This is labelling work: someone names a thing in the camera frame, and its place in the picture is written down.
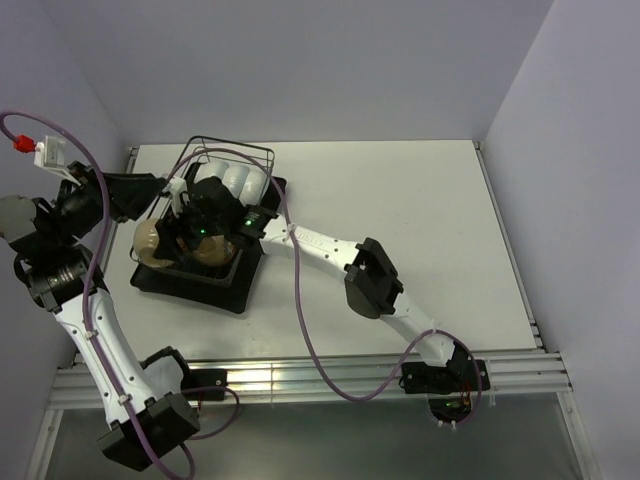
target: black tray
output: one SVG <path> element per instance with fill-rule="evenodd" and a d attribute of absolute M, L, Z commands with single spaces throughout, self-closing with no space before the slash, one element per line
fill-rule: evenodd
<path fill-rule="evenodd" d="M 287 181 L 280 177 L 275 179 L 284 191 Z M 269 183 L 260 205 L 277 210 L 280 196 L 273 184 Z M 179 268 L 151 268 L 138 264 L 130 283 L 143 292 L 171 295 L 232 313 L 242 313 L 246 309 L 251 283 L 262 255 L 262 249 L 257 244 L 251 249 L 238 251 L 228 265 L 218 268 L 194 270 L 193 263 Z"/>

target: robotic arm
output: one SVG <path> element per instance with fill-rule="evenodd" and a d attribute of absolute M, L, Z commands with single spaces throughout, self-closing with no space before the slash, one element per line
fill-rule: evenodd
<path fill-rule="evenodd" d="M 77 162 L 62 168 L 59 142 L 47 138 L 39 146 L 36 165 L 64 178 L 58 197 L 52 205 L 15 195 L 0 199 L 0 236 L 17 252 L 16 276 L 67 331 L 96 381 L 111 429 L 99 440 L 101 449 L 108 458 L 141 471 L 152 459 L 141 445 L 132 414 L 158 457 L 199 431 L 197 416 L 180 393 L 189 384 L 189 367 L 170 347 L 137 361 L 118 325 L 102 272 L 98 268 L 88 278 L 91 254 L 77 244 L 102 220 L 96 173 Z M 202 232 L 223 235 L 240 249 L 259 244 L 267 255 L 293 258 L 299 248 L 306 265 L 344 282 L 347 303 L 361 316 L 381 319 L 407 341 L 434 330 L 433 322 L 404 291 L 397 270 L 376 240 L 367 238 L 360 244 L 291 225 L 285 216 L 243 205 L 216 176 L 190 188 L 182 179 L 174 180 L 151 174 L 105 174 L 111 218 L 117 222 L 137 220 L 159 195 L 172 197 L 172 210 L 155 224 L 160 241 L 153 267 L 193 252 L 203 240 Z M 91 330 L 83 321 L 87 282 Z M 96 340 L 106 364 L 97 353 Z M 459 391 L 465 372 L 478 373 L 466 348 L 447 336 L 425 336 L 415 348 L 426 364 L 421 370 L 423 392 Z"/>

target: wire basket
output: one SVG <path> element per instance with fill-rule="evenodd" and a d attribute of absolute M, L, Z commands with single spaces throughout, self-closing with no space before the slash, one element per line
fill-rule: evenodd
<path fill-rule="evenodd" d="M 174 164 L 175 167 L 183 158 L 185 158 L 187 155 L 190 155 L 191 153 L 202 152 L 201 155 L 195 156 L 190 162 L 188 162 L 181 168 L 181 171 L 176 173 L 176 177 L 181 177 L 186 180 L 187 186 L 192 185 L 195 174 L 197 172 L 197 165 L 199 164 L 221 160 L 229 163 L 244 164 L 247 165 L 250 169 L 257 169 L 257 167 L 253 163 L 238 155 L 226 152 L 204 152 L 203 150 L 207 148 L 227 148 L 230 150 L 238 151 L 259 162 L 269 172 L 269 174 L 273 172 L 273 167 L 275 164 L 275 153 L 270 148 L 198 135 L 189 139 L 182 152 L 180 153 L 180 156 L 176 160 L 176 163 Z M 265 191 L 269 188 L 269 184 L 269 181 L 265 182 Z M 151 217 L 163 218 L 167 213 L 168 209 L 170 208 L 170 202 L 167 202 L 164 207 L 160 207 L 159 201 L 160 199 L 156 199 L 155 203 L 147 214 L 147 219 Z M 140 259 L 135 255 L 133 247 L 131 247 L 129 251 L 129 256 L 133 261 L 140 264 L 140 266 L 143 266 L 143 264 L 140 262 Z M 183 260 L 180 262 L 175 262 L 174 264 L 167 267 L 155 268 L 154 270 L 156 270 L 158 273 L 164 273 L 167 275 L 189 279 L 197 279 L 198 281 L 209 283 L 212 285 L 228 287 L 234 279 L 235 273 L 242 260 L 242 256 L 243 251 L 237 250 L 233 258 L 227 264 L 220 267 L 209 267 L 203 265 L 195 258 L 192 258 L 189 255 L 185 255 Z"/>

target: white platform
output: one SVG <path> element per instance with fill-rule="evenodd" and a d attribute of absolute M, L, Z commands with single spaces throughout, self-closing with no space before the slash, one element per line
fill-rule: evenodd
<path fill-rule="evenodd" d="M 379 240 L 406 291 L 474 351 L 535 348 L 471 141 L 262 144 L 276 153 L 295 223 Z M 182 145 L 144 145 L 134 172 L 168 172 Z M 305 357 L 293 264 L 263 258 L 245 314 L 130 286 L 135 224 L 118 228 L 106 280 L 138 358 L 171 345 L 189 360 Z M 344 286 L 303 269 L 303 305 L 322 355 L 399 353 L 406 344 L 347 307 Z"/>

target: black joint housing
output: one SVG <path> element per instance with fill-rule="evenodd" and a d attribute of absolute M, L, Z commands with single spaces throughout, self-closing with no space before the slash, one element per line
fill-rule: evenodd
<path fill-rule="evenodd" d="M 179 393 L 166 395 L 136 416 L 158 457 L 170 452 L 200 430 L 195 410 Z M 138 472 L 151 465 L 131 420 L 117 425 L 100 438 L 98 446 L 108 459 Z"/>
<path fill-rule="evenodd" d="M 25 279 L 31 298 L 39 307 L 58 313 L 65 302 L 82 295 L 87 281 L 91 282 L 91 293 L 95 293 L 96 288 L 107 290 L 100 267 L 94 271 L 93 278 L 86 278 L 90 261 L 91 252 L 77 245 L 60 249 L 49 262 L 37 263 L 26 271 L 18 261 L 14 270 L 18 278 Z"/>
<path fill-rule="evenodd" d="M 240 249 L 251 248 L 264 237 L 267 224 L 277 217 L 278 214 L 273 210 L 253 205 L 226 239 Z"/>
<path fill-rule="evenodd" d="M 154 353 L 153 355 L 147 357 L 145 360 L 140 362 L 140 366 L 142 367 L 143 370 L 145 370 L 149 365 L 151 365 L 154 362 L 157 362 L 158 360 L 164 357 L 174 358 L 174 360 L 180 367 L 180 370 L 182 370 L 183 379 L 190 375 L 191 370 L 189 369 L 189 364 L 184 359 L 182 354 L 173 347 L 164 347 L 162 350 L 158 350 L 156 353 Z"/>
<path fill-rule="evenodd" d="M 85 210 L 87 225 L 93 219 L 95 226 L 102 218 L 102 194 L 95 171 L 80 162 L 69 165 L 69 171 L 78 179 L 81 187 L 73 190 L 75 186 L 67 186 L 63 190 L 61 186 L 62 199 L 73 200 L 73 204 L 78 205 L 77 211 Z M 165 178 L 156 178 L 151 173 L 105 173 L 104 179 L 109 191 L 110 215 L 118 223 L 140 218 L 168 183 Z M 80 221 L 83 216 L 74 214 L 70 218 Z"/>
<path fill-rule="evenodd" d="M 228 235 L 247 211 L 218 177 L 191 185 L 189 199 L 182 215 L 191 220 L 196 237 L 199 231 L 206 236 Z"/>
<path fill-rule="evenodd" d="M 377 240 L 367 238 L 356 248 L 359 252 L 354 262 L 345 266 L 349 307 L 366 318 L 395 313 L 393 304 L 404 291 L 398 271 Z"/>
<path fill-rule="evenodd" d="M 489 390 L 491 384 L 484 360 L 476 360 L 480 371 L 480 382 L 473 361 L 464 349 L 455 344 L 453 356 L 446 367 L 432 367 L 424 362 L 405 362 L 402 364 L 402 388 L 406 394 L 435 393 L 449 395 L 463 391 L 467 386 L 471 391 Z"/>

